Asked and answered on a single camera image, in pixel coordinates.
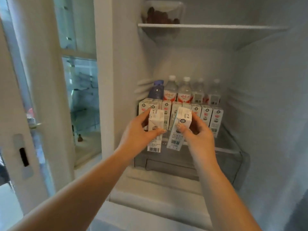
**person's left arm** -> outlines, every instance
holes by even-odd
[[[163,129],[145,132],[150,109],[127,126],[113,155],[36,207],[10,231],[85,231],[130,161]]]

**open refrigerator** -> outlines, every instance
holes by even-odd
[[[94,0],[103,158],[152,82],[222,85],[219,165],[264,230],[283,230],[308,189],[308,0],[181,2],[179,25],[143,23],[148,0]],[[144,150],[110,201],[212,229],[187,146]]]

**person's right arm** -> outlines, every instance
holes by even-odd
[[[261,231],[225,177],[215,156],[214,137],[206,124],[192,113],[190,129],[177,126],[185,137],[200,177],[203,196],[215,231]]]

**water bottle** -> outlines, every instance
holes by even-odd
[[[214,82],[210,87],[208,98],[206,99],[206,104],[219,105],[220,97],[221,97],[220,79],[214,79]]]
[[[165,85],[164,100],[176,100],[178,86],[175,83],[175,75],[169,75],[169,81]]]
[[[204,97],[204,85],[203,78],[199,78],[198,82],[194,86],[194,90],[192,92],[192,103],[194,104],[202,104]]]
[[[154,86],[151,88],[148,98],[160,99],[164,97],[164,81],[156,80],[154,81]]]
[[[190,77],[184,77],[182,85],[178,89],[177,101],[181,103],[190,103],[192,99],[192,89],[190,86]]]

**person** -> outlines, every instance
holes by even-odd
[[[156,136],[166,132],[145,132],[150,109],[126,127],[114,154],[90,172],[74,180],[27,214],[11,231],[85,231],[130,161]],[[179,124],[200,178],[202,191],[215,231],[260,231],[249,210],[220,170],[214,137],[194,113],[190,128]]]

